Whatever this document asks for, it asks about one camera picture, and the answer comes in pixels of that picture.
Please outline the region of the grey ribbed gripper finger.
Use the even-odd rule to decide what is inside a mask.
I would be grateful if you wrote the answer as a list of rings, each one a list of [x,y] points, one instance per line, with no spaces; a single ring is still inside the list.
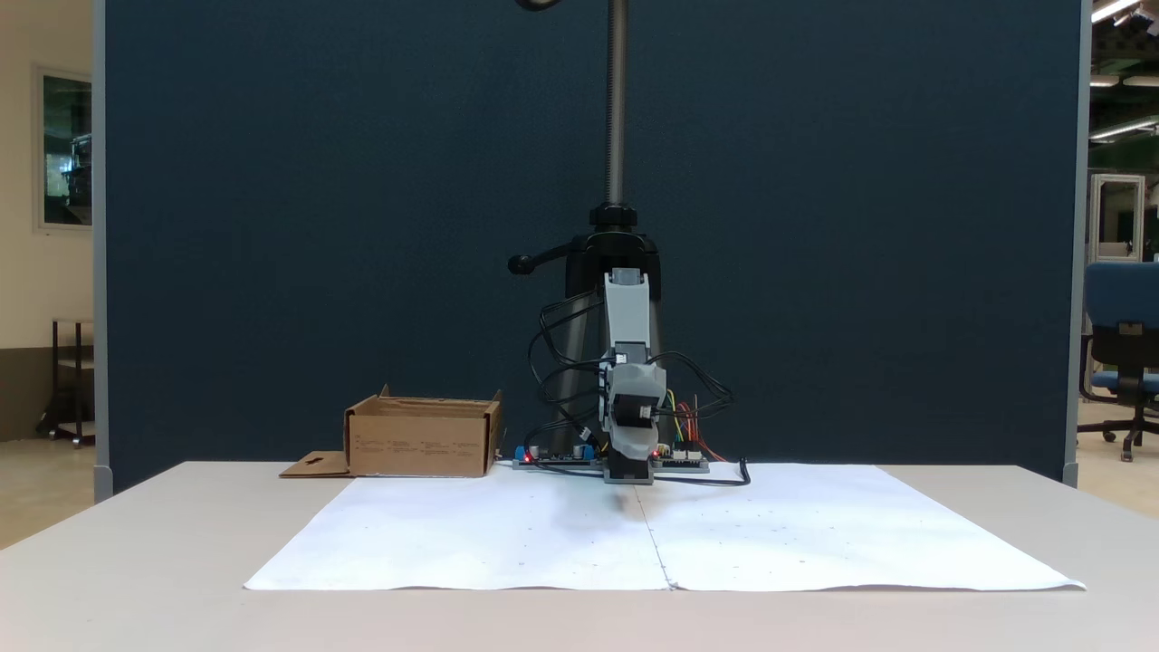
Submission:
[[[646,427],[612,425],[612,449],[629,461],[648,462],[659,444],[654,425]]]

